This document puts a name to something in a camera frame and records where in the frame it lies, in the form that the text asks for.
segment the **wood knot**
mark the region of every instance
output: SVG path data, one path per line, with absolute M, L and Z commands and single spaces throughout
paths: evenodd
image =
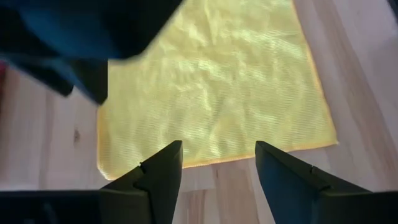
M 80 141 L 80 133 L 77 129 L 75 129 L 75 133 L 73 135 L 73 143 L 76 144 Z

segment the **wooden floor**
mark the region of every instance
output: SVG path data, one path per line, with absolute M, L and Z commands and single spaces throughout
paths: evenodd
M 340 144 L 292 153 L 369 190 L 398 189 L 398 28 L 385 0 L 295 0 Z M 0 189 L 95 189 L 96 108 L 10 71 Z M 174 223 L 273 223 L 253 159 L 185 169 Z

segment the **wood grain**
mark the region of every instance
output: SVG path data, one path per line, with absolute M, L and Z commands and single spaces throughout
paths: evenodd
M 387 1 L 294 0 L 339 145 L 292 154 L 369 190 L 398 189 L 398 28 Z M 96 107 L 9 71 L 0 189 L 96 189 Z M 274 223 L 254 159 L 183 170 L 174 224 Z

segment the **yellow cloth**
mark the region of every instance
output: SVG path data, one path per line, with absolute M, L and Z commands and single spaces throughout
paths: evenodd
M 184 167 L 252 157 L 256 140 L 336 143 L 291 0 L 186 0 L 144 55 L 109 63 L 102 174 L 118 178 L 175 139 Z

